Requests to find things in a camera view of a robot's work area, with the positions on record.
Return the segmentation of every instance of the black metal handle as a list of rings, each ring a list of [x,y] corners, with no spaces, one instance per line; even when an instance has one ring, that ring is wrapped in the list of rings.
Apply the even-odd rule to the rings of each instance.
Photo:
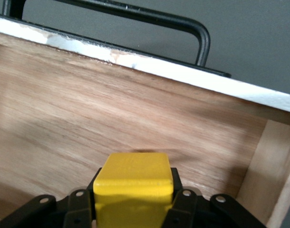
[[[55,1],[191,33],[197,37],[199,42],[195,65],[205,66],[210,49],[210,35],[205,26],[196,20],[109,0]],[[26,0],[4,0],[2,14],[22,19],[25,2]]]

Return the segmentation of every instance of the yellow block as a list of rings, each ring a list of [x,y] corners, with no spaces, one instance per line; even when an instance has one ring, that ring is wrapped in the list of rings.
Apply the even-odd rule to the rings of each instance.
[[[172,205],[165,153],[113,153],[93,183],[98,228],[159,228]]]

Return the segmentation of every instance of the gray floor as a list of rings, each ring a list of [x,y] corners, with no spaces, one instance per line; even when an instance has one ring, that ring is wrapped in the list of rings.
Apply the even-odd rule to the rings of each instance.
[[[207,67],[290,94],[290,0],[120,1],[200,21],[212,40]],[[24,19],[190,63],[196,56],[189,34],[52,0],[28,0]],[[282,228],[290,228],[290,211]]]

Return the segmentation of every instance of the wood grain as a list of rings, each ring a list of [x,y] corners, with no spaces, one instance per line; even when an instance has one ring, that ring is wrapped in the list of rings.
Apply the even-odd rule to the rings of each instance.
[[[290,126],[268,121],[237,200],[268,227],[280,227],[290,206]]]
[[[290,124],[287,112],[0,34],[0,218],[86,186],[118,151],[166,152],[185,186],[236,197],[273,118]]]

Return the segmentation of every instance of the chipped white paint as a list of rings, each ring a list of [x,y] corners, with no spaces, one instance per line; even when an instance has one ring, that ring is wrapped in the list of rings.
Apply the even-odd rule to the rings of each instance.
[[[164,60],[72,39],[0,18],[0,33],[235,96],[290,112],[290,95]]]

